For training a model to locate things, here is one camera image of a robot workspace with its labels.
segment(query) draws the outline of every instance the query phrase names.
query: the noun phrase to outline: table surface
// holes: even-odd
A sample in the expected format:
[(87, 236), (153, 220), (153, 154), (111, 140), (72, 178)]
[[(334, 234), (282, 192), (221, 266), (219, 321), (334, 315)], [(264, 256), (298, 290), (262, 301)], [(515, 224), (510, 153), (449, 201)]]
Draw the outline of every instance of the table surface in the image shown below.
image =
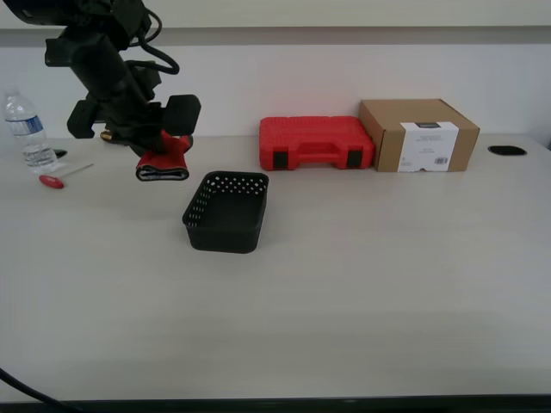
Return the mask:
[[(513, 143), (525, 157), (486, 149)], [(56, 191), (0, 162), (0, 366), (63, 399), (330, 398), (551, 388), (551, 151), (481, 137), (464, 173), (269, 173), (258, 249), (193, 250), (181, 217), (255, 138), (197, 139), (186, 182), (95, 166)], [(0, 386), (0, 401), (26, 398)]]

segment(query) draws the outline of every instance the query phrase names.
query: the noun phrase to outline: cardboard box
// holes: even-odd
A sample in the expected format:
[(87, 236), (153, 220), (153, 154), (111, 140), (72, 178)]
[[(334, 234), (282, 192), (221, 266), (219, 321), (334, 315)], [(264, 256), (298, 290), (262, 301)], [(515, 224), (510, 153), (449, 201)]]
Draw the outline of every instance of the cardboard box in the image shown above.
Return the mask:
[(466, 170), (480, 129), (440, 99), (360, 103), (380, 172)]

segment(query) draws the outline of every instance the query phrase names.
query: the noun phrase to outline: white label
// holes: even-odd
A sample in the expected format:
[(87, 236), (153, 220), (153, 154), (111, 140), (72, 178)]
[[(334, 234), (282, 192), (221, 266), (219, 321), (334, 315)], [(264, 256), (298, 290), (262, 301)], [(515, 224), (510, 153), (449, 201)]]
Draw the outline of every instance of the white label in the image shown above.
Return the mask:
[(406, 130), (398, 172), (446, 171), (459, 128), (451, 122), (402, 123)]

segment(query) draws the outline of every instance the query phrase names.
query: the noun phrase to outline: plastic bottle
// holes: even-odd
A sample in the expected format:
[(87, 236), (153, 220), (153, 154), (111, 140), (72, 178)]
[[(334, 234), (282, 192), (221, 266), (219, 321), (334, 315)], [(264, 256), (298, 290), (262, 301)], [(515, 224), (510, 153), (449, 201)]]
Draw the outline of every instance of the plastic bottle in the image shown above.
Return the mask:
[(27, 166), (39, 175), (55, 171), (59, 167), (58, 159), (46, 141), (46, 132), (33, 103), (16, 87), (7, 88), (4, 96), (3, 118), (15, 140), (23, 147)]

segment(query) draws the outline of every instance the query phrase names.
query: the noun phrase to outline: cable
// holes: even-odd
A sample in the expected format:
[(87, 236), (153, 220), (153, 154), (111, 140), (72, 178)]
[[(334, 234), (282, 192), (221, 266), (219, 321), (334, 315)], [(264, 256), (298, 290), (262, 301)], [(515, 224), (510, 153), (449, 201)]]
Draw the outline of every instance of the cable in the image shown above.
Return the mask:
[[(153, 13), (151, 10), (149, 9), (146, 9), (146, 10), (147, 10), (147, 14), (150, 15), (153, 18), (153, 20), (157, 22), (157, 29), (155, 30), (155, 32), (153, 32), (151, 36), (145, 38), (145, 42), (149, 43), (150, 41), (155, 40), (161, 34), (161, 31), (163, 30), (163, 21), (158, 15)], [(133, 43), (130, 43), (130, 45), (128, 45), (128, 47), (136, 47), (136, 46), (139, 46), (138, 41), (135, 41)]]
[(180, 73), (180, 66), (176, 61), (171, 58), (168, 54), (165, 54), (161, 52), (160, 50), (156, 49), (153, 46), (149, 46), (147, 42), (145, 41), (145, 37), (142, 33), (138, 34), (138, 42), (144, 51), (148, 52), (149, 54), (152, 54), (156, 58), (159, 58), (163, 60), (165, 63), (170, 65), (170, 67), (158, 65), (157, 63), (153, 62), (142, 62), (139, 60), (128, 60), (127, 64), (130, 67), (146, 67), (148, 69), (153, 69), (155, 71), (162, 71), (163, 73), (168, 73), (169, 75), (177, 75)]
[(42, 394), (35, 389), (31, 389), (28, 385), (24, 385), (15, 377), (7, 374), (2, 368), (0, 368), (0, 380), (2, 380), (5, 384), (13, 387), (14, 389), (20, 391), (21, 393), (26, 394), (31, 398), (35, 398), (36, 400), (47, 404), (48, 406), (61, 409), (63, 411), (66, 411), (67, 413), (83, 413), (83, 411), (77, 407), (72, 407), (69, 404), (65, 404), (63, 402), (60, 402), (59, 400), (56, 400), (55, 398), (50, 398), (46, 394)]

